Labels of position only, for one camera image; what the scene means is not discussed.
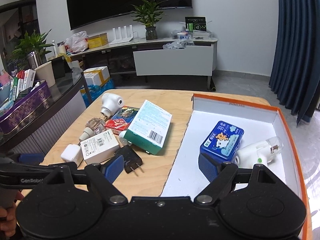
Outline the left human hand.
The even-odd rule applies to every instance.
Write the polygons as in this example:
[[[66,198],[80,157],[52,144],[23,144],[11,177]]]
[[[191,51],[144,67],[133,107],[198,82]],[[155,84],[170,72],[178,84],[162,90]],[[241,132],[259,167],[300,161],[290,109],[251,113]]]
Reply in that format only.
[[[6,196],[1,199],[1,239],[10,239],[16,233],[16,201],[22,201],[24,195],[19,190],[14,193],[14,198]]]

